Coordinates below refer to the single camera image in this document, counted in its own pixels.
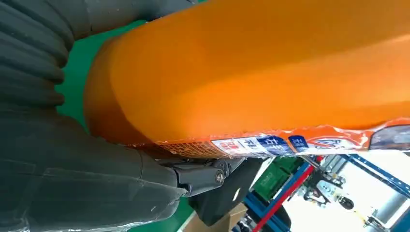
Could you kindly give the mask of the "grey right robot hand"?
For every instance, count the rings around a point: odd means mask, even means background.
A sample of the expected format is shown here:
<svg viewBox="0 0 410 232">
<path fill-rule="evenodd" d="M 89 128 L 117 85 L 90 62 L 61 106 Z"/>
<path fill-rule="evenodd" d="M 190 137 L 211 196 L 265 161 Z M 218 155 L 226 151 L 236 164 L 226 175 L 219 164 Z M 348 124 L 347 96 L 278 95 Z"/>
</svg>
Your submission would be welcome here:
<svg viewBox="0 0 410 232">
<path fill-rule="evenodd" d="M 157 161 L 89 136 L 55 111 L 0 113 L 3 232 L 125 232 L 171 217 L 243 162 Z"/>
</svg>

